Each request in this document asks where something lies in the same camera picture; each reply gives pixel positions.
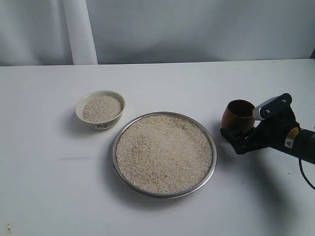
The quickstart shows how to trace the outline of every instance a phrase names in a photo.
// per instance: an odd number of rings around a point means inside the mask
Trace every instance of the white table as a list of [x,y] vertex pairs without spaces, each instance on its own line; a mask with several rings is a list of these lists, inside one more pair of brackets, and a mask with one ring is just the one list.
[[[108,131],[74,114],[82,96],[101,89],[126,99]],[[298,160],[272,149],[238,156],[219,132],[230,100],[258,105],[284,92],[301,126],[314,130],[312,59],[0,67],[0,235],[314,235],[315,192]],[[192,117],[217,142],[214,175],[186,197],[140,195],[112,168],[118,131],[155,111]],[[304,170],[314,183],[315,166]]]

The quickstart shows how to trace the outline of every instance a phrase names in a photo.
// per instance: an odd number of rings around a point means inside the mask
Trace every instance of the stainless steel plate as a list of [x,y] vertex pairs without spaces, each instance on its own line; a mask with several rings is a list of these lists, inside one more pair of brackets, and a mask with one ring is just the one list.
[[[122,134],[128,129],[129,126],[131,126],[133,123],[135,123],[136,121],[144,118],[144,117],[149,117],[149,116],[157,116],[157,115],[165,115],[165,116],[171,116],[171,117],[176,117],[176,118],[181,118],[181,119],[184,119],[184,120],[187,120],[189,121],[190,123],[196,125],[198,128],[200,128],[202,130],[202,132],[206,135],[206,137],[208,138],[209,140],[209,143],[211,145],[211,148],[212,148],[212,163],[210,165],[210,168],[209,168],[209,172],[208,174],[204,177],[204,179],[197,185],[195,185],[194,187],[188,189],[188,190],[185,190],[183,192],[180,192],[180,193],[172,193],[172,194],[157,194],[157,193],[151,193],[151,192],[147,192],[147,191],[144,191],[140,188],[138,188],[137,186],[133,185],[131,182],[129,182],[125,177],[124,175],[121,173],[119,167],[118,167],[118,163],[117,163],[117,155],[116,155],[116,150],[117,150],[117,144],[122,136]],[[211,175],[213,174],[215,168],[216,168],[216,164],[217,164],[217,148],[216,148],[216,144],[215,144],[215,141],[214,139],[212,138],[212,136],[210,135],[210,133],[206,130],[205,127],[203,127],[200,123],[198,123],[197,121],[195,121],[194,119],[192,118],[189,118],[189,117],[186,117],[184,115],[181,115],[181,114],[178,114],[178,113],[173,113],[173,112],[154,112],[154,113],[149,113],[149,114],[145,114],[145,115],[142,115],[140,117],[137,117],[136,119],[133,119],[132,121],[130,121],[128,124],[126,124],[120,131],[119,133],[117,134],[116,138],[115,138],[115,141],[114,141],[114,144],[113,144],[113,152],[112,152],[112,155],[113,155],[113,165],[114,165],[114,168],[115,168],[115,171],[117,173],[117,175],[119,176],[119,178],[126,184],[128,185],[130,188],[132,188],[133,190],[141,193],[141,194],[144,194],[144,195],[147,195],[147,196],[150,196],[150,197],[154,197],[154,198],[178,198],[178,197],[182,197],[182,196],[185,196],[189,193],[192,193],[194,191],[196,191],[197,189],[201,188],[211,177]]]

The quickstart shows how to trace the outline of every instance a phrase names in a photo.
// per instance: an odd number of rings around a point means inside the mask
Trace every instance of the wooden cup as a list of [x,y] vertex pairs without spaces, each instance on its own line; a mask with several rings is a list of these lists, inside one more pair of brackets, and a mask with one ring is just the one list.
[[254,126],[255,120],[252,111],[255,106],[245,100],[233,100],[227,105],[221,125],[222,128],[234,131],[248,132]]

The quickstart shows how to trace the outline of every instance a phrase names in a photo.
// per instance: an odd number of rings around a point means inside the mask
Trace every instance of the rice pile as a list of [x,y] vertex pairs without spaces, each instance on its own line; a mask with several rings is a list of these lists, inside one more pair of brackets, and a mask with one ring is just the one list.
[[105,122],[122,111],[122,104],[111,96],[100,96],[89,101],[83,109],[83,119],[90,122]]
[[195,125],[166,115],[132,124],[117,145],[122,174],[138,188],[179,193],[200,183],[212,163],[207,137]]

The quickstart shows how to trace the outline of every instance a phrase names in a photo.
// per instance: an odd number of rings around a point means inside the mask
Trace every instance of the white curtain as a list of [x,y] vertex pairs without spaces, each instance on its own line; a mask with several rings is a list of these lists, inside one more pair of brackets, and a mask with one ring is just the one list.
[[315,0],[0,0],[0,65],[309,58]]

